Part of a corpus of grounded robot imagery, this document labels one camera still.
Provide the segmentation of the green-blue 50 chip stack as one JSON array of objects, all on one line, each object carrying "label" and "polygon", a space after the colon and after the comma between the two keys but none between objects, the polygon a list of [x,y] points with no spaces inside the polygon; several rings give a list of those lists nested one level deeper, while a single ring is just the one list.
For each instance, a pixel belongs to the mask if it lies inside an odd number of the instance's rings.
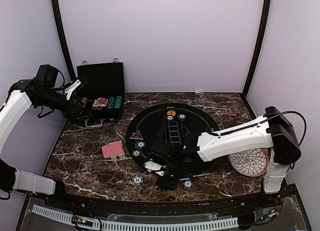
[{"label": "green-blue 50 chip stack", "polygon": [[182,182],[182,188],[186,191],[189,191],[191,189],[193,189],[194,187],[194,183],[191,179],[185,179]]}]

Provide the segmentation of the blue chip stack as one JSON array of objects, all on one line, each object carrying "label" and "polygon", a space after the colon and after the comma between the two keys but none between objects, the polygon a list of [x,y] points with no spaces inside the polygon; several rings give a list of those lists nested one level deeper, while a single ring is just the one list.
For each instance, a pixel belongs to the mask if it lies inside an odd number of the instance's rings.
[{"label": "blue chip stack", "polygon": [[144,187],[144,179],[141,175],[135,175],[131,182],[136,190],[141,190]]}]

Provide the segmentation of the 100 chips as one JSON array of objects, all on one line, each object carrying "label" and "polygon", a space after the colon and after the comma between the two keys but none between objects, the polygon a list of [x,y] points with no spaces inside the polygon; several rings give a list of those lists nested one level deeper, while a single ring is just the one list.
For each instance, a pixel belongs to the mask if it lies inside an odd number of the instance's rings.
[{"label": "100 chips", "polygon": [[138,157],[141,156],[141,152],[140,152],[139,150],[134,150],[134,151],[132,152],[132,156],[133,156],[134,158],[138,158]]},{"label": "100 chips", "polygon": [[172,115],[168,115],[168,116],[167,116],[167,120],[168,120],[168,121],[172,121],[173,119],[174,119],[174,117],[173,117]]}]

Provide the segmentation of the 50 chips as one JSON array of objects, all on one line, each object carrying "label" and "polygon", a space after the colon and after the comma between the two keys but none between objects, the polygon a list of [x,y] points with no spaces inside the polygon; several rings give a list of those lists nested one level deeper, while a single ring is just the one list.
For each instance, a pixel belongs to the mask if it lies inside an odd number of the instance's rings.
[{"label": "50 chips", "polygon": [[146,143],[144,141],[142,141],[142,140],[137,141],[136,144],[135,144],[135,148],[136,149],[142,149],[145,146],[146,146]]},{"label": "50 chips", "polygon": [[179,119],[180,121],[184,121],[185,118],[186,118],[186,115],[185,115],[185,114],[180,114],[180,115],[178,116],[178,119]]}]

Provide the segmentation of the red triangular all-in marker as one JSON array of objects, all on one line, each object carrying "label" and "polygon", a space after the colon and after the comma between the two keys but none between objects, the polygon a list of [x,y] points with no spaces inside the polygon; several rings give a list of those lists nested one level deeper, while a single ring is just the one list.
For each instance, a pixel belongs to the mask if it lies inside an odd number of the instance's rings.
[{"label": "red triangular all-in marker", "polygon": [[144,139],[142,136],[142,133],[139,130],[134,132],[129,138],[134,139],[134,140],[143,140]]}]

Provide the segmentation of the orange big blind button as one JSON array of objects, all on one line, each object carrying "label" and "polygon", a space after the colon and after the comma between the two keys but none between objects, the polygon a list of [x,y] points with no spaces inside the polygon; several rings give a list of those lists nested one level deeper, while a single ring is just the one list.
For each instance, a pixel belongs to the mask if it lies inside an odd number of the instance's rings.
[{"label": "orange big blind button", "polygon": [[176,112],[175,112],[174,110],[169,110],[169,111],[167,112],[167,115],[168,115],[168,116],[175,116],[175,115],[176,115]]}]

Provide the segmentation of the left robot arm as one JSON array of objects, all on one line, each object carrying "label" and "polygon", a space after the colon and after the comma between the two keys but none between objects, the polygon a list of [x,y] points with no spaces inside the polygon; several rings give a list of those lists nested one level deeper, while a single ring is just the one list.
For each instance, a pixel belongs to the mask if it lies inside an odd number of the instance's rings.
[{"label": "left robot arm", "polygon": [[[57,68],[43,64],[32,79],[22,79],[14,83],[8,96],[0,108],[0,146],[3,148],[21,117],[34,107],[61,111],[62,116],[70,121],[89,119],[92,114],[75,92],[83,88],[88,80],[78,77],[70,83],[63,82],[56,87],[56,80],[61,74]],[[8,194],[13,190],[44,194],[51,196],[51,201],[60,209],[67,209],[71,204],[70,197],[65,194],[62,181],[36,175],[0,162],[0,189]]]}]

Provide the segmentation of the card deck in case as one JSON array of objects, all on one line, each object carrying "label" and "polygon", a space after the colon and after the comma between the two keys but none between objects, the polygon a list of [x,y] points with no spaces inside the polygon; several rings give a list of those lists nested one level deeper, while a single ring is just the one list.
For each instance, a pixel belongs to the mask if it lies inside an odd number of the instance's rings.
[{"label": "card deck in case", "polygon": [[92,108],[93,109],[102,109],[105,108],[108,105],[108,99],[107,98],[98,98],[95,99],[93,104],[92,104]]}]

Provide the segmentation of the black poker chip case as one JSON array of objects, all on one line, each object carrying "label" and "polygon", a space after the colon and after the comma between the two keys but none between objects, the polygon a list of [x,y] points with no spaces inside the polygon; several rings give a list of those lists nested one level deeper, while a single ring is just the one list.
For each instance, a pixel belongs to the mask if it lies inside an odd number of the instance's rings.
[{"label": "black poker chip case", "polygon": [[[89,81],[76,93],[85,102],[85,108],[92,114],[92,117],[87,119],[88,123],[119,121],[122,118],[125,101],[124,63],[116,61],[79,65],[77,74],[79,77],[86,77]],[[122,96],[121,108],[93,108],[94,100],[117,96]]]}]

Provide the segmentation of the green chip row left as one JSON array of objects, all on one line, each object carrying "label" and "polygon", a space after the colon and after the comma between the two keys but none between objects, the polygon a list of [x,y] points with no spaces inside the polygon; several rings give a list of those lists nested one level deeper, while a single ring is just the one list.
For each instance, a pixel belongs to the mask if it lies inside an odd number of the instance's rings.
[{"label": "green chip row left", "polygon": [[108,102],[107,102],[107,108],[108,109],[113,109],[114,108],[114,105],[115,105],[115,102],[116,102],[116,97],[114,96],[111,96],[109,99],[108,99]]}]

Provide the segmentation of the green chip row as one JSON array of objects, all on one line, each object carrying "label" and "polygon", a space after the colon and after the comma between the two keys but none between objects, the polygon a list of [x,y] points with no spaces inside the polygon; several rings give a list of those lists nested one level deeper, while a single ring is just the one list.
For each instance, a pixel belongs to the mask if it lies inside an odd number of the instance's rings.
[{"label": "green chip row", "polygon": [[123,101],[123,98],[122,96],[117,96],[114,100],[114,105],[113,105],[113,108],[114,109],[120,109],[121,106],[122,106],[122,101]]},{"label": "green chip row", "polygon": [[108,102],[107,102],[107,108],[108,109],[113,109],[114,108],[114,105],[115,105],[115,102],[116,102],[116,97],[114,96],[111,96],[109,99],[108,99]]}]

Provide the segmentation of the green chip row right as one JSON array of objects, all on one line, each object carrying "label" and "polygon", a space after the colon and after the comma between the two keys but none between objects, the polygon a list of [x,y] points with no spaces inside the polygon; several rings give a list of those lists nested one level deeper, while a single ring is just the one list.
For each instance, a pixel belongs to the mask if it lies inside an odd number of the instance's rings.
[{"label": "green chip row right", "polygon": [[121,106],[122,106],[122,101],[123,101],[123,98],[122,96],[117,96],[114,100],[114,105],[113,105],[113,108],[114,109],[120,109]]}]

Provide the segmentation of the round black poker mat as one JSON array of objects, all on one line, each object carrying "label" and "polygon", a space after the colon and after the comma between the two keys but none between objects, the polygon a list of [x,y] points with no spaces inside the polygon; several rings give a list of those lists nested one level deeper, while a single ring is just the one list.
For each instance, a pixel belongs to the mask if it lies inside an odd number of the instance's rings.
[{"label": "round black poker mat", "polygon": [[[172,121],[167,120],[168,111],[176,112]],[[180,114],[186,115],[185,120],[178,119]],[[198,136],[203,132],[210,133],[219,129],[218,124],[209,114],[196,107],[182,103],[158,104],[143,110],[130,122],[125,144],[132,159],[144,168],[148,151],[154,140],[170,143],[174,146],[175,158],[171,166],[186,166],[190,168],[190,175],[196,175],[212,165],[210,161],[203,161],[197,153]],[[143,140],[129,138],[136,131],[141,132]],[[144,141],[145,147],[136,149],[135,144],[138,141]],[[134,150],[140,151],[139,157],[132,156]]]}]

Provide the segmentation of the red card deck in box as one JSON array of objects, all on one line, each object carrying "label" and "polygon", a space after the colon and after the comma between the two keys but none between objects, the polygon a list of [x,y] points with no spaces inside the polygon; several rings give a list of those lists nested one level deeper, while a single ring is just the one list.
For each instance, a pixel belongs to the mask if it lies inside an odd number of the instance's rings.
[{"label": "red card deck in box", "polygon": [[119,160],[125,158],[125,151],[121,140],[108,143],[101,147],[105,159]]}]

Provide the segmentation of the floral patterned plate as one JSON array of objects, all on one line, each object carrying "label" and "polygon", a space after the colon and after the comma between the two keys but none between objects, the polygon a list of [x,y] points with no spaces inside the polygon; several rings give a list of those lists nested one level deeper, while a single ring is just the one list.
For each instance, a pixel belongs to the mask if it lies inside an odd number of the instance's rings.
[{"label": "floral patterned plate", "polygon": [[249,149],[228,155],[232,167],[247,177],[263,175],[268,168],[270,155],[266,148]]}]

